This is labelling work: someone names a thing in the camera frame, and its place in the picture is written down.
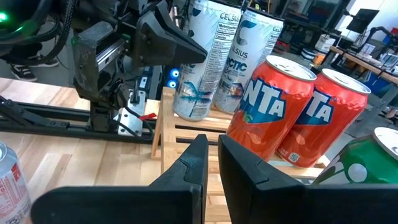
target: red and white can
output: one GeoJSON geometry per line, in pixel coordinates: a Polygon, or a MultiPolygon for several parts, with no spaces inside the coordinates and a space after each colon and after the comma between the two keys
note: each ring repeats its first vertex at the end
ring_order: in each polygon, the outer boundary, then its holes
{"type": "Polygon", "coordinates": [[[314,166],[319,158],[366,109],[371,90],[340,72],[323,69],[314,92],[277,153],[298,167],[314,166]]]}
{"type": "Polygon", "coordinates": [[[0,223],[25,223],[31,206],[17,154],[0,142],[0,223]]]}

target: person's foot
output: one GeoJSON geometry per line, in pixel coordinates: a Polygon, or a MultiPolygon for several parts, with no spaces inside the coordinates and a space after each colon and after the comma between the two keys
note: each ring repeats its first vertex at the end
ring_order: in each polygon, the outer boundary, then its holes
{"type": "MultiPolygon", "coordinates": [[[[43,58],[44,58],[44,56],[40,54],[40,55],[36,55],[36,56],[30,57],[29,60],[41,60],[41,59],[43,59],[43,58]]],[[[52,59],[52,60],[49,60],[49,61],[46,62],[46,63],[41,63],[41,64],[39,64],[39,65],[33,65],[33,66],[30,66],[30,67],[45,67],[45,68],[52,68],[52,67],[58,66],[59,64],[60,64],[60,63],[59,63],[57,60],[52,59]]]]}
{"type": "Polygon", "coordinates": [[[391,108],[391,110],[385,115],[385,117],[386,117],[387,119],[391,119],[391,118],[393,118],[393,117],[396,116],[397,112],[398,112],[398,109],[396,109],[396,108],[391,108]]]}
{"type": "Polygon", "coordinates": [[[35,82],[36,76],[32,73],[27,65],[14,65],[11,64],[11,73],[19,80],[35,82]]]}

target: can top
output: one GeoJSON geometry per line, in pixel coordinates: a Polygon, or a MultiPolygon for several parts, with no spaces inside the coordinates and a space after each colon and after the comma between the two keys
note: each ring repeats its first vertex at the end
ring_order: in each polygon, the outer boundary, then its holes
{"type": "Polygon", "coordinates": [[[311,70],[286,58],[268,55],[266,62],[283,74],[306,81],[314,81],[317,76],[311,70]]]}
{"type": "Polygon", "coordinates": [[[398,131],[391,128],[375,128],[373,138],[395,160],[398,160],[398,131]]]}
{"type": "Polygon", "coordinates": [[[258,13],[258,14],[260,14],[260,15],[262,15],[262,16],[271,18],[271,19],[275,19],[275,20],[282,21],[282,22],[285,21],[285,20],[284,20],[283,18],[281,18],[281,17],[277,17],[277,16],[274,16],[274,15],[271,15],[271,14],[269,14],[269,13],[260,11],[260,10],[258,10],[258,9],[253,9],[253,8],[251,8],[251,7],[248,7],[248,10],[251,11],[251,12],[258,13]]]}
{"type": "Polygon", "coordinates": [[[235,4],[231,4],[230,2],[226,1],[226,0],[211,0],[215,3],[219,3],[219,4],[223,4],[225,6],[229,6],[229,7],[234,7],[236,9],[240,9],[241,7],[235,4]]]}
{"type": "Polygon", "coordinates": [[[335,83],[337,83],[347,89],[354,90],[355,92],[363,93],[363,94],[370,94],[370,92],[371,92],[369,87],[367,87],[360,81],[355,80],[354,78],[351,78],[343,73],[334,71],[329,68],[324,68],[324,69],[322,69],[322,74],[324,74],[327,78],[334,81],[335,83]]]}

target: wooden rack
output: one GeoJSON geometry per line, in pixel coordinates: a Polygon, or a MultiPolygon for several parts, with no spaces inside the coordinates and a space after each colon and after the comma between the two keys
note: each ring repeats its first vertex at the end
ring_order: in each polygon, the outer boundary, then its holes
{"type": "MultiPolygon", "coordinates": [[[[221,184],[218,167],[218,136],[224,134],[232,116],[212,108],[207,118],[199,122],[186,121],[173,112],[174,89],[164,88],[156,122],[152,158],[161,160],[162,173],[167,170],[188,147],[189,142],[198,134],[206,134],[209,146],[209,176],[207,189],[206,223],[230,222],[228,208],[221,184]]],[[[286,174],[299,179],[314,179],[329,164],[322,156],[311,168],[301,169],[290,165],[277,155],[273,155],[270,164],[286,174]]]]}

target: wooden shelf slat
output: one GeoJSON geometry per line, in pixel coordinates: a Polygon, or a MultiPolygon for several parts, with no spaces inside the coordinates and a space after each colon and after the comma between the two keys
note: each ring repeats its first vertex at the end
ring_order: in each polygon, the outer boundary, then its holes
{"type": "MultiPolygon", "coordinates": [[[[165,147],[174,148],[174,150],[179,154],[182,154],[189,146],[187,143],[178,142],[165,142],[164,145],[165,147]]],[[[209,146],[209,156],[218,156],[217,146],[209,146]]]]}
{"type": "Polygon", "coordinates": [[[211,127],[213,130],[226,131],[228,129],[230,120],[217,119],[217,118],[213,118],[213,119],[205,118],[201,121],[187,123],[187,121],[185,121],[184,119],[182,119],[180,117],[174,117],[174,123],[175,123],[175,125],[181,125],[181,126],[189,125],[190,127],[195,127],[195,128],[211,127]]]}
{"type": "Polygon", "coordinates": [[[230,222],[228,207],[226,205],[207,205],[206,222],[230,222]]]}
{"type": "MultiPolygon", "coordinates": [[[[232,116],[224,114],[212,107],[209,116],[199,122],[185,121],[179,118],[173,112],[174,90],[164,88],[162,95],[161,109],[162,114],[162,127],[157,128],[158,133],[161,133],[161,150],[158,145],[153,146],[153,150],[161,151],[162,158],[162,172],[168,169],[176,159],[186,150],[189,146],[188,143],[177,142],[179,140],[193,140],[198,134],[206,134],[209,142],[218,142],[220,134],[224,134],[228,129],[232,116]],[[193,128],[202,129],[206,131],[193,130],[193,128]]],[[[159,156],[158,152],[153,152],[155,157],[159,156]]],[[[314,179],[317,177],[325,166],[328,164],[328,159],[323,157],[318,161],[315,167],[308,169],[301,169],[291,166],[288,162],[284,161],[277,154],[274,154],[270,161],[275,165],[276,169],[292,176],[293,178],[309,178],[314,179]]],[[[224,196],[223,184],[221,183],[220,167],[218,163],[218,147],[209,146],[208,158],[208,182],[207,182],[207,197],[206,201],[206,218],[207,224],[227,224],[231,222],[224,196]]]]}
{"type": "Polygon", "coordinates": [[[174,129],[174,135],[176,138],[182,139],[195,139],[198,134],[206,134],[207,139],[212,142],[218,142],[218,136],[223,133],[214,133],[210,131],[195,131],[195,130],[187,130],[187,129],[174,129]]]}

